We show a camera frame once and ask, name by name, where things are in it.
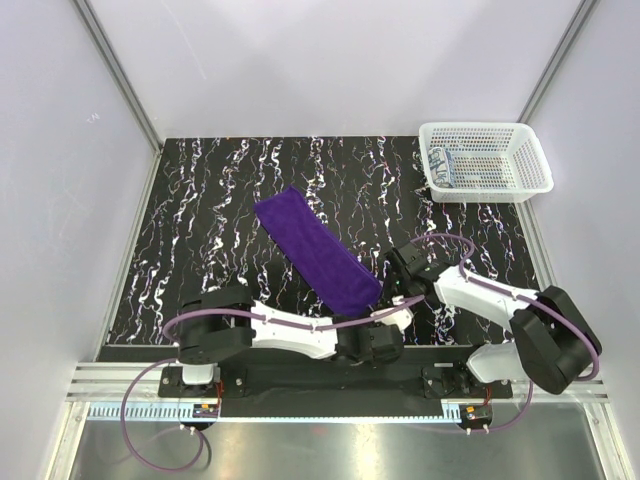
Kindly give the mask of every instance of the purple cloth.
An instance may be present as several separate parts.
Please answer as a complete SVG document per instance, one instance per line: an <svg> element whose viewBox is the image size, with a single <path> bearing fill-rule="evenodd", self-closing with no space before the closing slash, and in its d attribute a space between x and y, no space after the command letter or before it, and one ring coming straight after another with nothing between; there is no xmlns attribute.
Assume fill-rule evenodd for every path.
<svg viewBox="0 0 640 480"><path fill-rule="evenodd" d="M295 188L256 203L253 209L273 241L334 313L356 316L378 301L380 282L318 220Z"/></svg>

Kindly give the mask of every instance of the black marble tabletop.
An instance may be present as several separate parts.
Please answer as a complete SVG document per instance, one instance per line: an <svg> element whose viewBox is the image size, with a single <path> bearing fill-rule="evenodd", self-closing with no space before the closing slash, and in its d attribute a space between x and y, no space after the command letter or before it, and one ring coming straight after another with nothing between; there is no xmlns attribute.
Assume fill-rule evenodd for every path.
<svg viewBox="0 0 640 480"><path fill-rule="evenodd" d="M477 273L537 288L514 206L432 202L416 137L171 139L160 162L107 344L167 344L161 327L185 298L237 283L275 308L330 313L253 213L289 185L380 279L392 245L448 232L475 242ZM459 259L455 242L425 248ZM419 345L505 338L483 318L426 304L405 335Z"/></svg>

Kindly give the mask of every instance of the blue and white package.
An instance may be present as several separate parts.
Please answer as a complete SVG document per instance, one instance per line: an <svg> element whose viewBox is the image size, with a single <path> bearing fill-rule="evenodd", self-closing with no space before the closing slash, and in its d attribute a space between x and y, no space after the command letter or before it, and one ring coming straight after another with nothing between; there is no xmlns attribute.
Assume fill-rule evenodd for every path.
<svg viewBox="0 0 640 480"><path fill-rule="evenodd" d="M451 153L445 148L433 147L427 155L433 183L442 188L454 188L456 177Z"/></svg>

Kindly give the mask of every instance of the metal frame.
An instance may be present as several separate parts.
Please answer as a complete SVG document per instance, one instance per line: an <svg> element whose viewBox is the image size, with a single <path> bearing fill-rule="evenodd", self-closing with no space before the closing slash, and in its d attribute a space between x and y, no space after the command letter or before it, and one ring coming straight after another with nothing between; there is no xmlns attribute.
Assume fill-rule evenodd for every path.
<svg viewBox="0 0 640 480"><path fill-rule="evenodd" d="M162 141L145 113L137 95L135 94L127 76L122 69L113 48L91 7L89 0L71 0L76 7L81 19L90 32L98 51L103 57L107 68L111 72L114 81L122 92L125 101L131 108L132 114L140 125L150 145L156 152L154 163L150 169L145 188L138 205L136 219L123 261L120 273L112 293L111 302L105 316L105 327L100 337L102 346L106 334L115 319L119 295L124 286L137 235L140 231L146 204L148 202L153 179L158 168ZM599 0L583 0L571 19L560 42L549 60L544 72L538 80L535 89L529 97L520 117L519 122L527 123L532 118L538 105L542 101L549 85L558 72L561 64L567 57L571 46L575 43L580 31L587 23ZM530 202L516 205L523 233L531 253L533 266L541 288L555 282L549 257L544 246L537 220ZM109 401L120 399L129 383L148 364L140 363L81 363L78 365L69 393L63 427L58 436L57 446L51 458L46 478L49 480L66 480L71 474L73 462L82 436L84 424L90 412L91 402ZM150 403L162 403L165 399L157 397L157 385L160 380L160 370L149 372L143 378L138 388L131 395L131 401ZM524 400L528 385L526 382L512 384L515 401ZM443 402L446 409L462 403L463 399L452 399ZM589 425L596 444L600 461L608 479L634 479L628 456L621 441L620 434L612 414L611 405L607 397L605 386L600 379L591 382L573 384L561 396L552 396L535 390L533 401L566 403L574 402L583 405L589 419Z"/></svg>

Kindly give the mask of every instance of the white wall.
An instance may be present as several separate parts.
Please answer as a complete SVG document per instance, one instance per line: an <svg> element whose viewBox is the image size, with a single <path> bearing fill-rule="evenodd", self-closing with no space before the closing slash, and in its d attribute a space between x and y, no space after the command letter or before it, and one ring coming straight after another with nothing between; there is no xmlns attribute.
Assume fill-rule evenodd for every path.
<svg viewBox="0 0 640 480"><path fill-rule="evenodd" d="M578 0L92 0L161 135L512 121Z"/></svg>
<svg viewBox="0 0 640 480"><path fill-rule="evenodd" d="M1 2L0 65L0 476L33 479L152 153L71 2Z"/></svg>
<svg viewBox="0 0 640 480"><path fill-rule="evenodd" d="M555 190L533 205L560 285L603 344L640 473L640 3L600 2L533 119Z"/></svg>

